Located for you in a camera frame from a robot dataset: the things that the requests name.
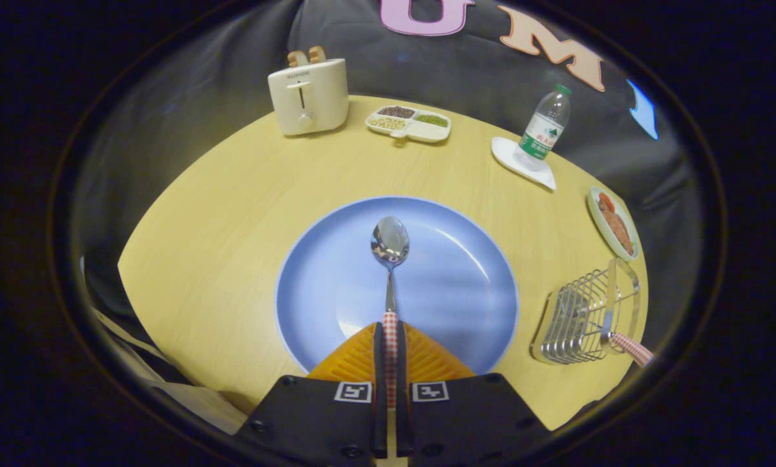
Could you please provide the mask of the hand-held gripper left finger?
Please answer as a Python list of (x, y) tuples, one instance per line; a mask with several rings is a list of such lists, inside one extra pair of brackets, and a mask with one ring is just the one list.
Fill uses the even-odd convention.
[(296, 466), (373, 466), (386, 457), (387, 394), (381, 323), (338, 349), (340, 363), (363, 357), (363, 377), (281, 376), (235, 435)]

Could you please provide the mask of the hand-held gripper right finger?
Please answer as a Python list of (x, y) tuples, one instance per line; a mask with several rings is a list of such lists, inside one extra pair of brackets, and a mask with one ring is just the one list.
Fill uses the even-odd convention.
[(551, 437), (503, 375), (472, 373), (406, 322), (396, 391), (397, 455), (411, 466), (530, 464)]

